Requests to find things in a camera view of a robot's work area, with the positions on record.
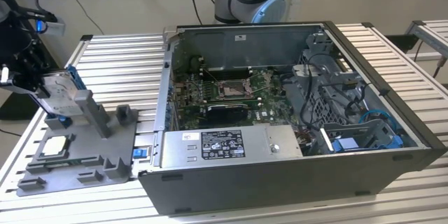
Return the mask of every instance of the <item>metal frame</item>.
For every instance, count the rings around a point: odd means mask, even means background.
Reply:
[[[406,34],[415,34],[444,57],[448,57],[448,20],[412,21]]]
[[[410,108],[415,111],[439,139],[448,145],[448,100],[440,93],[438,85],[430,77],[422,74],[423,70],[410,65],[406,56],[394,47],[386,44],[386,39],[372,33],[362,24],[338,26],[354,46],[358,48],[374,68],[382,74],[391,87],[403,97]],[[112,94],[123,89],[156,90],[150,86],[150,77],[139,73],[143,63],[163,58],[162,35],[159,44],[112,45],[123,42],[151,42],[151,35],[134,36],[95,36],[91,42],[83,42],[71,61],[79,61],[78,68],[90,70],[96,66],[103,69],[98,76],[88,77],[94,92]],[[86,44],[95,43],[103,48],[94,49]],[[128,74],[114,75],[115,71],[128,69]],[[103,85],[95,78],[107,80]],[[140,127],[136,137],[136,146],[146,146],[154,142],[151,120],[155,116],[155,99],[134,100],[128,103],[140,110]],[[376,196],[327,200],[304,204],[284,205],[204,213],[195,216],[160,216],[139,181],[122,185],[66,191],[51,195],[19,198],[15,185],[23,174],[18,174],[30,161],[27,155],[34,154],[34,141],[43,137],[43,116],[38,111],[23,137],[10,155],[8,161],[0,170],[0,221],[19,223],[60,222],[60,223],[447,223],[448,220],[448,155],[446,154],[422,172],[402,175]],[[135,164],[135,173],[144,169],[147,163]]]

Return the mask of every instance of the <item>blue latch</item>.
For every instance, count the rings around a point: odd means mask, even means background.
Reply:
[[[148,149],[135,149],[132,154],[135,159],[148,157]]]

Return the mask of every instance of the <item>warning label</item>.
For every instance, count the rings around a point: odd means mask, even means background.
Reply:
[[[246,157],[242,130],[202,132],[203,159]]]

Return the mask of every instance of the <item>aluminum extrusion table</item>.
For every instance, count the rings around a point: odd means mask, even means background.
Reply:
[[[447,90],[375,28],[348,24],[339,29],[448,145]],[[136,146],[152,143],[163,56],[162,35],[123,35],[82,41],[70,59],[108,110],[119,104],[139,110]],[[448,223],[447,154],[422,172],[400,176],[376,196],[192,216],[159,215],[138,180],[18,197],[18,181],[46,132],[43,118],[39,110],[0,170],[0,223]],[[146,165],[147,159],[135,162],[135,175]]]

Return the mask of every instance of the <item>metal rail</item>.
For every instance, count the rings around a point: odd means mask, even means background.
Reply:
[[[448,57],[448,20],[414,21],[406,34],[415,34],[444,57]]]
[[[391,83],[442,141],[448,145],[448,95],[375,28],[340,25],[384,79]],[[82,42],[70,63],[78,63],[95,99],[107,109],[131,104],[139,109],[136,146],[152,142],[159,78],[163,59],[162,35],[95,36]],[[18,197],[15,189],[24,168],[44,136],[44,113],[38,112],[0,170],[0,223],[447,223],[448,155],[422,172],[411,172],[376,196],[327,200],[195,216],[159,216],[134,180],[120,185]],[[135,163],[134,171],[148,161]]]

